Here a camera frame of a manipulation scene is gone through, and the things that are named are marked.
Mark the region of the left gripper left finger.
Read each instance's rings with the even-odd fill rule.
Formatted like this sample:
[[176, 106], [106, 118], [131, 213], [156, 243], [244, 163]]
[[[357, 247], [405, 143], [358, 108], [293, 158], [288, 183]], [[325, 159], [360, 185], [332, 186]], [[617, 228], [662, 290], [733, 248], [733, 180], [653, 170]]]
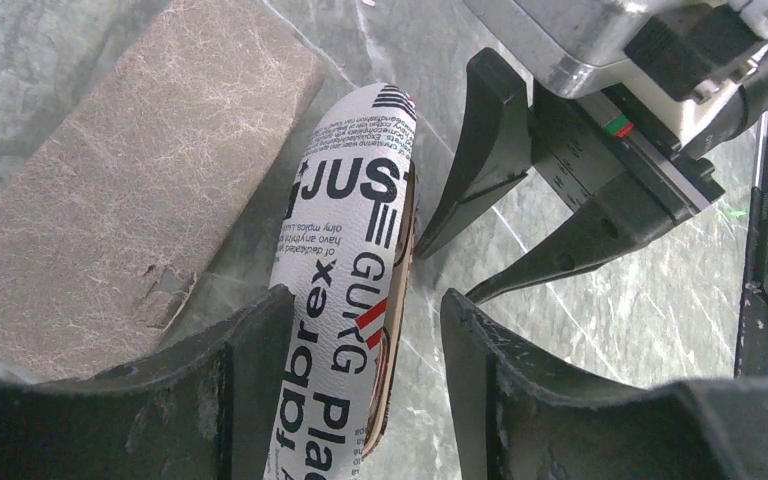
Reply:
[[0, 380], [0, 479], [258, 479], [293, 326], [271, 288], [227, 320], [85, 380]]

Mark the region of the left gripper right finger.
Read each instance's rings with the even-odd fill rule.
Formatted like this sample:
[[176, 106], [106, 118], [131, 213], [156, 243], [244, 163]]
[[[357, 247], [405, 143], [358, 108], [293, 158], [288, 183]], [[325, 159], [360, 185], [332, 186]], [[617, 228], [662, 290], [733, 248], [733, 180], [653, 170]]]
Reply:
[[453, 289], [440, 325], [466, 479], [768, 479], [768, 378], [632, 387], [558, 358]]

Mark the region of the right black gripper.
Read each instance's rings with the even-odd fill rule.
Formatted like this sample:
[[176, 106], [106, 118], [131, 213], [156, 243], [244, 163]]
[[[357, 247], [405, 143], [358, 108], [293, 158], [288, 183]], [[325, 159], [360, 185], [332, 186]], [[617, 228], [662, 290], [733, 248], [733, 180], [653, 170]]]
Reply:
[[[528, 175], [527, 84], [495, 50], [466, 65], [460, 138], [437, 208], [417, 242], [426, 259]], [[638, 251], [725, 193], [706, 158], [659, 149], [666, 136], [622, 87], [577, 100], [534, 87], [534, 166], [570, 217], [502, 272], [473, 287], [476, 305], [502, 294], [589, 273]]]

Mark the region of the brown glasses case green lining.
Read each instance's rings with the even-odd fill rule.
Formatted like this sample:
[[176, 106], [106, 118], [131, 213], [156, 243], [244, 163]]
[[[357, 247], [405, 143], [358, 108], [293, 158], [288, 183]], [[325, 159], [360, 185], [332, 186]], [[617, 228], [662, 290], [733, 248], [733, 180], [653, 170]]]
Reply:
[[0, 374], [154, 350], [323, 78], [251, 1], [0, 1]]

